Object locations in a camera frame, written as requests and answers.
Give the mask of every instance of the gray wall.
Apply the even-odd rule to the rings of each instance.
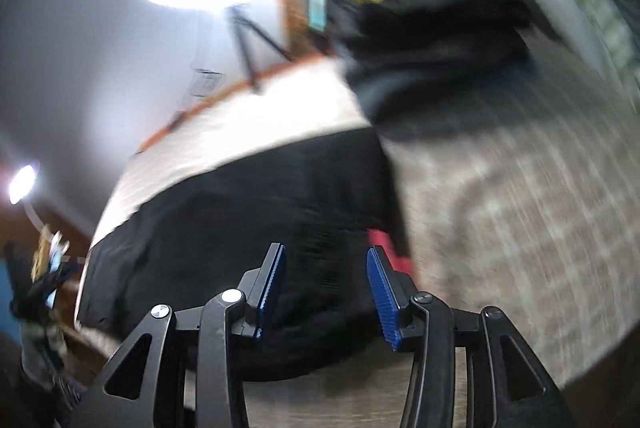
[[[280,35],[273,0],[251,11]],[[206,24],[208,59],[197,66],[240,77],[224,20],[208,16]],[[5,137],[41,162],[41,191],[85,231],[127,157],[183,101],[197,32],[195,12],[146,0],[9,0],[2,9],[0,143]],[[276,61],[257,48],[261,66]]]

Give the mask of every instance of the red fabric patch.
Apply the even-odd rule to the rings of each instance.
[[[369,243],[382,246],[394,271],[407,273],[411,278],[414,277],[414,266],[411,263],[411,259],[408,256],[398,256],[396,254],[391,237],[387,233],[379,229],[369,229]]]

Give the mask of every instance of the bed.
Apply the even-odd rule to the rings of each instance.
[[[640,319],[640,121],[625,95],[537,32],[532,61],[380,127],[418,287],[450,306],[507,312],[560,386],[579,381]],[[129,161],[92,245],[158,192],[232,160],[370,127],[318,58],[203,109]],[[110,356],[119,340],[76,328]],[[456,423],[463,420],[456,361]],[[247,383],[252,426],[395,426],[411,361],[381,343],[308,376]],[[193,401],[188,386],[187,404]]]

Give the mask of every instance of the folded black clothing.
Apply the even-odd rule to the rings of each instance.
[[[346,80],[373,124],[528,56],[521,0],[330,0],[328,13]]]
[[[93,247],[78,319],[120,339],[158,303],[204,305],[287,249],[281,296],[246,380],[287,379],[361,349],[378,333],[366,279],[367,229],[406,240],[388,161],[372,128],[257,153],[143,204]]]

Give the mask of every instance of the screw head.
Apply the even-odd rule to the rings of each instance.
[[[414,300],[416,303],[420,303],[420,305],[428,305],[428,303],[433,302],[433,295],[421,291],[414,294]]]
[[[238,289],[227,289],[222,293],[222,300],[227,303],[236,303],[242,299],[242,291]]]
[[[151,309],[151,315],[157,319],[164,318],[170,310],[168,305],[156,305]]]
[[[489,319],[500,319],[504,316],[504,313],[498,307],[487,307],[484,310],[484,316]]]

